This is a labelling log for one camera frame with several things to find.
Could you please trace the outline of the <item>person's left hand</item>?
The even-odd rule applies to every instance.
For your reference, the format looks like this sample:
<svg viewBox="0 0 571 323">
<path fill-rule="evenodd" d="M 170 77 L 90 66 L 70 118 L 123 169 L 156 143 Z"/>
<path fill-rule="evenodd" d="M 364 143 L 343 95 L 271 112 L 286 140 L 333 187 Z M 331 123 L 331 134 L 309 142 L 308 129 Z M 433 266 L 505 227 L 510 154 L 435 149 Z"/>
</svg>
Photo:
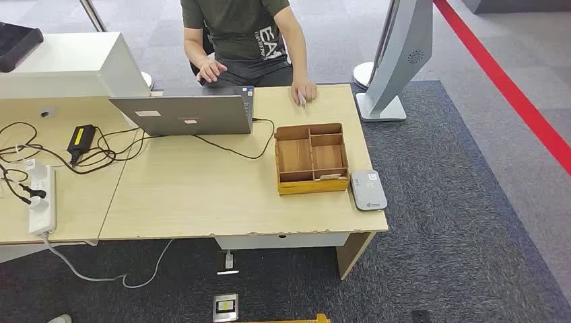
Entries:
<svg viewBox="0 0 571 323">
<path fill-rule="evenodd" d="M 308 79 L 294 79 L 291 86 L 291 95 L 296 105 L 305 107 L 317 97 L 317 86 Z"/>
</svg>

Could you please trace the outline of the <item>person's right hand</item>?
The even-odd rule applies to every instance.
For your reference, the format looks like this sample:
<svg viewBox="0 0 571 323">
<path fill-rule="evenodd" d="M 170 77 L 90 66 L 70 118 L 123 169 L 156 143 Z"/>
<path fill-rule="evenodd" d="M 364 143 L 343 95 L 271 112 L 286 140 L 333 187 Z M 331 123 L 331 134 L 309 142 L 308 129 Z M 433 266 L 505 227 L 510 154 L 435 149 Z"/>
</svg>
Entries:
<svg viewBox="0 0 571 323">
<path fill-rule="evenodd" d="M 199 71 L 197 73 L 197 81 L 199 83 L 213 83 L 218 80 L 218 77 L 228 70 L 227 66 L 221 64 L 215 59 L 206 58 L 198 65 Z"/>
</svg>

